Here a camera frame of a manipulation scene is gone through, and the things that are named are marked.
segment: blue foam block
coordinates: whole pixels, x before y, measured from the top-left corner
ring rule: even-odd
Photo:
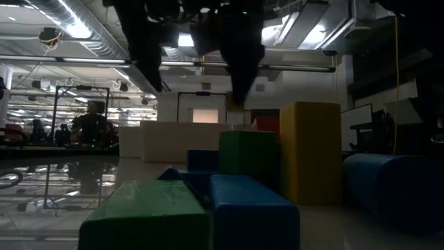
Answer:
[[[200,204],[210,207],[210,176],[213,174],[214,172],[188,172],[170,167],[157,179],[184,181]]]
[[[444,168],[420,156],[360,153],[343,162],[352,198],[382,221],[414,235],[444,230]]]
[[[299,249],[299,211],[247,176],[210,177],[214,250]]]
[[[187,169],[189,171],[217,171],[219,169],[219,151],[188,150]]]

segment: man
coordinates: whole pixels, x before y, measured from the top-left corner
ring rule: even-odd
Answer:
[[[97,104],[90,101],[88,102],[87,114],[80,116],[77,122],[74,122],[71,134],[76,134],[81,129],[80,142],[82,144],[98,145],[102,143],[105,124],[105,117],[98,114]]]

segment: green foam block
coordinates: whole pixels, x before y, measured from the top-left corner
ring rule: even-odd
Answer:
[[[209,249],[208,216],[183,181],[126,181],[82,224],[78,249]]]
[[[219,137],[219,169],[222,174],[248,175],[277,190],[279,146],[273,132],[224,131]]]

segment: shiny floor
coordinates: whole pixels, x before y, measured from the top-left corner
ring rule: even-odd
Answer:
[[[156,178],[170,167],[105,156],[10,160],[0,166],[10,173],[0,174],[0,249],[23,250],[77,249],[83,220],[115,187]],[[20,177],[22,182],[6,188]],[[301,250],[444,249],[444,233],[412,237],[356,208],[298,207]]]

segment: window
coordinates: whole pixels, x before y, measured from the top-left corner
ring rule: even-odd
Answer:
[[[193,122],[218,123],[219,111],[212,109],[193,109]]]

